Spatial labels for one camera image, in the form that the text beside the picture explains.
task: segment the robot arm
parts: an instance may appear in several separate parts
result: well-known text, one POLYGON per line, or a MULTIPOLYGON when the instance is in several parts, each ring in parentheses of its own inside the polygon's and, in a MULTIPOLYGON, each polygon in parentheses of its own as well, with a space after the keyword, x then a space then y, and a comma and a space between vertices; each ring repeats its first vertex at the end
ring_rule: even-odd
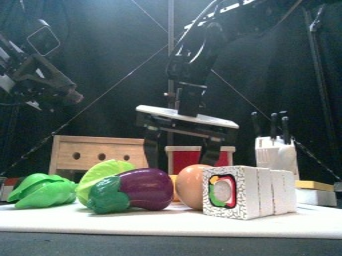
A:
POLYGON ((36 44, 41 45, 37 39, 41 36, 45 39, 44 35, 48 34, 46 24, 41 24, 44 26, 28 37, 36 51, 32 54, 25 53, 0 33, 0 87, 16 102, 28 103, 37 108, 77 104, 82 100, 82 95, 76 91, 76 84, 42 56, 49 50, 44 51, 45 49, 36 44))
POLYGON ((299 5, 311 8, 331 2, 336 0, 213 0, 185 27, 169 56, 167 76, 177 86, 177 113, 196 117, 205 79, 229 42, 269 30, 299 5))

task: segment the metal pole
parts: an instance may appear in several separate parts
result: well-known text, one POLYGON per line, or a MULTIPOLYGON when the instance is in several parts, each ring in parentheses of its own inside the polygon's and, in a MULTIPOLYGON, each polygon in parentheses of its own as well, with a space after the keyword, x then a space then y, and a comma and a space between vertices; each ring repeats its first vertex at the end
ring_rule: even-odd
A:
MULTIPOLYGON (((175 47, 175 1, 168 0, 168 55, 171 54, 173 47, 175 47)), ((175 91, 173 81, 168 80, 168 88, 167 93, 172 95, 175 91)), ((175 108, 175 103, 168 101, 168 108, 175 108)), ((173 145, 173 133, 167 133, 167 145, 173 145)))

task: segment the knife handle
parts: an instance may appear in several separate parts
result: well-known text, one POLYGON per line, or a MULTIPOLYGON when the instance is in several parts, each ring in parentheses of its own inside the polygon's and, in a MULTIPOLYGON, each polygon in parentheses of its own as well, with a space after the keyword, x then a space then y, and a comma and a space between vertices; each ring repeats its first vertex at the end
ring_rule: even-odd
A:
POLYGON ((251 121, 252 121, 255 136, 260 137, 261 131, 260 131, 260 125, 259 125, 259 121, 257 121, 257 113, 256 112, 251 113, 251 121))
POLYGON ((271 139, 276 139, 276 119, 278 119, 278 114, 272 113, 271 114, 271 139))
POLYGON ((290 131, 288 131, 288 117, 284 116, 282 118, 282 130, 283 130, 283 143, 286 145, 291 144, 291 139, 290 139, 290 131))

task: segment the yellow object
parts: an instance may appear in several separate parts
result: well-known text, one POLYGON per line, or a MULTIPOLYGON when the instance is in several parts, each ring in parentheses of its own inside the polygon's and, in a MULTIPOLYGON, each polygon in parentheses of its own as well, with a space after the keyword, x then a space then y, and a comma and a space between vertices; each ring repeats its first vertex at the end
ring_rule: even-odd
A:
POLYGON ((296 188, 315 189, 322 191, 334 191, 334 186, 326 183, 320 183, 311 180, 296 180, 295 181, 296 188))

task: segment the small box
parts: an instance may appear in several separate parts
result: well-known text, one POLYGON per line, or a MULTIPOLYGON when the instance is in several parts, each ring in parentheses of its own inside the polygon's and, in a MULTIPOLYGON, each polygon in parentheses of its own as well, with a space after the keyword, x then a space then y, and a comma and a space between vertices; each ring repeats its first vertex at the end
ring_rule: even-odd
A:
POLYGON ((205 215, 247 220, 260 216, 259 205, 255 167, 204 168, 203 213, 205 215))
POLYGON ((292 172, 248 166, 204 168, 204 214, 247 220, 295 209, 292 172))
MULTIPOLYGON (((179 174, 187 166, 199 163, 200 146, 167 146, 168 174, 179 174)), ((219 160, 215 167, 232 165, 235 147, 221 146, 219 160)))
POLYGON ((148 167, 143 139, 54 135, 49 174, 73 180, 101 161, 128 161, 136 168, 148 167))
POLYGON ((272 179, 268 168, 257 168, 257 187, 260 200, 260 217, 274 214, 272 208, 272 179))

